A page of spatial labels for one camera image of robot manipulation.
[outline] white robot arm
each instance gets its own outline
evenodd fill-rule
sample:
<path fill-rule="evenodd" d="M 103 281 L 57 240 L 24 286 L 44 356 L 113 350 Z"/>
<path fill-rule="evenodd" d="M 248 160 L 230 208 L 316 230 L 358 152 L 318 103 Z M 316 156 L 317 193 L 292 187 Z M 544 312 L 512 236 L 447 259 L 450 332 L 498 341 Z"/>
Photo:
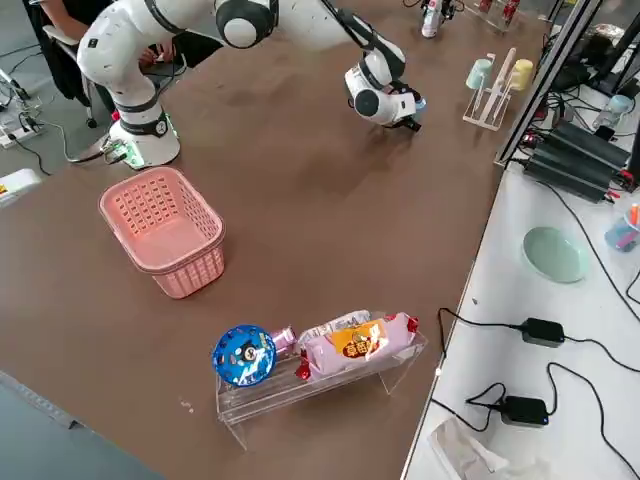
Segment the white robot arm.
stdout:
<path fill-rule="evenodd" d="M 345 74 L 349 105 L 374 123 L 420 129 L 413 115 L 422 98 L 400 81 L 405 69 L 402 51 L 360 17 L 335 9 L 328 0 L 119 0 L 83 37 L 78 64 L 84 75 L 111 93 L 120 120 L 110 136 L 133 168 L 168 163 L 180 150 L 138 59 L 148 45 L 169 40 L 205 14 L 215 16 L 222 39 L 234 48 L 251 48 L 276 27 L 312 50 L 355 42 L 364 55 Z"/>

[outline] pink plastic basket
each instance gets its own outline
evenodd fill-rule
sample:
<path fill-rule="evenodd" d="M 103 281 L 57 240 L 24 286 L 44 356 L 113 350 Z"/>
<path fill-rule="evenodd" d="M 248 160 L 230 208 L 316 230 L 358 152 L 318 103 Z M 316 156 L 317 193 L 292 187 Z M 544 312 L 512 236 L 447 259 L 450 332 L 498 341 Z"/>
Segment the pink plastic basket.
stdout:
<path fill-rule="evenodd" d="M 222 275 L 222 218 L 177 170 L 157 167 L 114 185 L 100 211 L 133 263 L 170 297 Z"/>

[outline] brown table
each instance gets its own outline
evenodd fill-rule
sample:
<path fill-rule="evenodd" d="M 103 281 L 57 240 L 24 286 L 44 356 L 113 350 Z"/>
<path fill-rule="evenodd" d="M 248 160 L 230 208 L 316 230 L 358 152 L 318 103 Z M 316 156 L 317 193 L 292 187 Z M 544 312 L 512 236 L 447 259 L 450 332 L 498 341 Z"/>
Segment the brown table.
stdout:
<path fill-rule="evenodd" d="M 506 133 L 461 120 L 464 79 L 489 51 L 537 58 L 544 27 L 503 38 L 459 15 L 426 41 L 417 9 L 356 3 L 407 53 L 406 78 L 429 101 L 423 131 L 350 111 L 353 46 L 315 55 L 275 36 L 220 51 L 164 103 L 183 147 L 174 165 L 227 222 L 224 276 L 166 297 L 98 213 L 132 172 L 68 168 L 0 212 L 0 370 L 170 478 L 399 476 L 439 357 L 435 311 L 460 297 Z M 243 452 L 215 413 L 221 333 L 300 330 L 358 308 L 421 317 L 431 346 L 398 390 L 370 378 L 258 417 Z"/>

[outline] red wrapper end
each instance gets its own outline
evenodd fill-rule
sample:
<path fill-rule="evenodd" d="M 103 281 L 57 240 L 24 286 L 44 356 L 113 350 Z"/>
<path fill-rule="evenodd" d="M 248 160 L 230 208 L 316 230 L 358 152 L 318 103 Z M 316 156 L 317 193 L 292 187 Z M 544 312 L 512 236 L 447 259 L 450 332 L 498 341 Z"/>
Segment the red wrapper end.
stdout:
<path fill-rule="evenodd" d="M 308 362 L 302 362 L 302 365 L 296 370 L 296 376 L 303 380 L 309 380 L 309 377 L 311 377 L 311 369 L 309 368 Z"/>
<path fill-rule="evenodd" d="M 416 317 L 409 317 L 409 320 L 407 321 L 407 330 L 411 333 L 416 333 L 418 331 L 419 323 L 420 322 Z"/>

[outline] blue lid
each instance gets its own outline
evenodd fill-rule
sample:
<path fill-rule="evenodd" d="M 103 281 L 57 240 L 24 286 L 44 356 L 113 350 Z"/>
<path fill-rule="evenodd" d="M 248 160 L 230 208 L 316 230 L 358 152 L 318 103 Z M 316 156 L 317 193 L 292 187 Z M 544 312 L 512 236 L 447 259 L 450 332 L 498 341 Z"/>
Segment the blue lid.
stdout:
<path fill-rule="evenodd" d="M 211 353 L 220 378 L 237 387 L 257 385 L 276 363 L 276 346 L 266 331 L 255 325 L 238 325 L 225 333 Z"/>

